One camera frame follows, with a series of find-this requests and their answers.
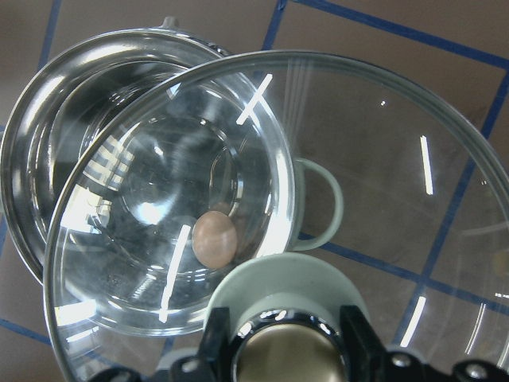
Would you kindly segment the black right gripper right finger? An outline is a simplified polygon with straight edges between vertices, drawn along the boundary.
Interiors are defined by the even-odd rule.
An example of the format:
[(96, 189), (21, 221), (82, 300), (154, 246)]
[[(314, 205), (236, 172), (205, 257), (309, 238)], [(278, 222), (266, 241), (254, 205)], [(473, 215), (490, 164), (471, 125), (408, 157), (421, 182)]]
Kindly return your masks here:
[(340, 333), (350, 381), (427, 381), (429, 371), (415, 356), (389, 351), (358, 306), (340, 308)]

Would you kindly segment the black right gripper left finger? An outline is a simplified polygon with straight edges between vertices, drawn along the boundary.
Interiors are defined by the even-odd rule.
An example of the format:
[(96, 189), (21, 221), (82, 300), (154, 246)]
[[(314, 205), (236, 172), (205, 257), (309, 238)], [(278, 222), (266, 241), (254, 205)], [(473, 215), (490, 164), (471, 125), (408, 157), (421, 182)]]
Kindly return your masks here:
[(182, 357), (169, 369), (169, 381), (235, 381), (230, 309), (213, 308), (194, 355)]

